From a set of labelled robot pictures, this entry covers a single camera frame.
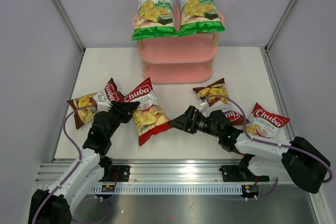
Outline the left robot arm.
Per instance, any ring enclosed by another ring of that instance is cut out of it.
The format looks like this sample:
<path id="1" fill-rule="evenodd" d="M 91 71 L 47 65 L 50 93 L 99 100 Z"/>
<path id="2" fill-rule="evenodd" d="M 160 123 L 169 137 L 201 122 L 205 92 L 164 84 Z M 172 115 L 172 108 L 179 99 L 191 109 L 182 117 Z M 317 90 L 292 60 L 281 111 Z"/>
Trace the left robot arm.
<path id="1" fill-rule="evenodd" d="M 113 101 L 93 118 L 78 157 L 47 189 L 34 192 L 28 223 L 71 223 L 73 214 L 89 190 L 113 175 L 112 159 L 107 157 L 111 137 L 122 123 L 128 123 L 139 102 Z"/>

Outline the red chips bag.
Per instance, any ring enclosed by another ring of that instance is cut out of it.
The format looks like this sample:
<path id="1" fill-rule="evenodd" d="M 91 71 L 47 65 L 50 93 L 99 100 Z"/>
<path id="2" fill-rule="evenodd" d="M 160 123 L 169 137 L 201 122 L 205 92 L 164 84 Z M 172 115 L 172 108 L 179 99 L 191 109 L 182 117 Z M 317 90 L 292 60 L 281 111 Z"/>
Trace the red chips bag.
<path id="1" fill-rule="evenodd" d="M 139 146 L 144 145 L 151 136 L 172 128 L 169 125 L 170 119 L 159 105 L 150 78 L 145 79 L 128 93 L 122 102 L 139 102 L 139 106 L 132 114 L 139 136 Z"/>
<path id="2" fill-rule="evenodd" d="M 256 102 L 243 130 L 252 136 L 275 140 L 289 122 L 290 118 L 269 112 Z"/>

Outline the green chips bag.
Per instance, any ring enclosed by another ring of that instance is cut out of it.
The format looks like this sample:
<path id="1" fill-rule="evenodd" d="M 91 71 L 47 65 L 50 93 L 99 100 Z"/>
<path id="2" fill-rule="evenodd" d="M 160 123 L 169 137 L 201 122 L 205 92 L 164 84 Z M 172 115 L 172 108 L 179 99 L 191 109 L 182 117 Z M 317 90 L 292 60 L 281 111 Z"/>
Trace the green chips bag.
<path id="1" fill-rule="evenodd" d="M 225 31 L 214 0 L 180 0 L 180 7 L 180 36 Z"/>
<path id="2" fill-rule="evenodd" d="M 139 0 L 133 41 L 177 34 L 173 0 Z"/>

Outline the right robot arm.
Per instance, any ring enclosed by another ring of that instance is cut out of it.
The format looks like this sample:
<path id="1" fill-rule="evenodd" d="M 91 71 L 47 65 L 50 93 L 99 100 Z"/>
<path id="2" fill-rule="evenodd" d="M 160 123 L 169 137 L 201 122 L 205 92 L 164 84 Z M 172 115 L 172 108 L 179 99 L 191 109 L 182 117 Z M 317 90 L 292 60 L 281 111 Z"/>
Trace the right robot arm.
<path id="1" fill-rule="evenodd" d="M 262 140 L 232 126 L 221 110 L 205 117 L 194 106 L 170 120 L 169 125 L 190 134 L 201 131 L 214 136 L 224 150 L 242 154 L 238 173 L 244 180 L 254 176 L 289 178 L 302 190 L 316 194 L 323 183 L 333 179 L 331 163 L 303 137 L 296 136 L 292 141 Z"/>

